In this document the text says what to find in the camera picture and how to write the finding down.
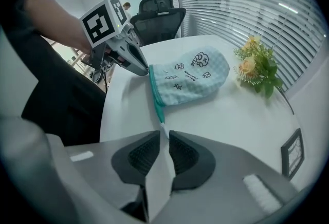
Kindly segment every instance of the black office chair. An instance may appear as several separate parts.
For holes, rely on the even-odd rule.
[[[173,0],[142,0],[139,3],[139,14],[145,12],[161,12],[163,10],[174,8]]]
[[[140,46],[172,40],[185,17],[186,9],[164,9],[162,12],[144,12],[131,18]]]

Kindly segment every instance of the window blinds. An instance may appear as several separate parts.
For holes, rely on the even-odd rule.
[[[315,0],[180,0],[187,14],[184,36],[215,34],[241,47],[249,35],[275,51],[277,75],[288,90],[303,74],[325,38]]]

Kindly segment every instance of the ceiling light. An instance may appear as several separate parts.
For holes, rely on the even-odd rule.
[[[295,10],[295,9],[293,9],[293,8],[290,8],[290,7],[288,7],[288,6],[285,5],[285,4],[279,3],[279,5],[280,5],[281,7],[284,7],[284,8],[286,8],[286,9],[289,9],[289,10],[292,11],[293,13],[298,14],[298,11],[297,11],[297,10]]]

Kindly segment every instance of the artificial flower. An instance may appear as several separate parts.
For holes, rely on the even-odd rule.
[[[247,40],[246,44],[242,47],[242,50],[250,49],[251,44],[259,43],[260,40],[261,40],[260,36],[249,36],[249,39]]]
[[[255,70],[255,65],[255,59],[253,57],[247,57],[239,64],[239,70],[244,74],[249,74]]]

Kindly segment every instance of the green leaf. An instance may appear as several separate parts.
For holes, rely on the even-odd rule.
[[[270,61],[270,60],[268,60],[268,64],[270,67],[274,67],[277,65],[275,61]]]
[[[268,76],[274,77],[274,75],[277,73],[278,67],[275,65],[273,67],[270,67],[268,70]]]
[[[270,83],[265,83],[264,88],[265,88],[265,97],[270,98],[271,95],[273,94],[274,86]]]
[[[274,87],[282,87],[282,81],[278,78],[274,78],[273,80],[271,80],[271,84]]]
[[[263,83],[259,83],[259,84],[256,84],[256,85],[254,86],[255,91],[256,91],[257,93],[259,93],[259,92],[262,90],[262,87],[263,87]]]
[[[267,70],[264,68],[263,64],[256,62],[255,67],[259,74],[267,74]]]
[[[266,70],[268,70],[268,69],[269,69],[269,62],[268,62],[268,58],[266,58],[266,57],[263,57],[263,59],[262,59],[262,64],[263,64],[263,66],[264,66],[264,68],[265,68]]]

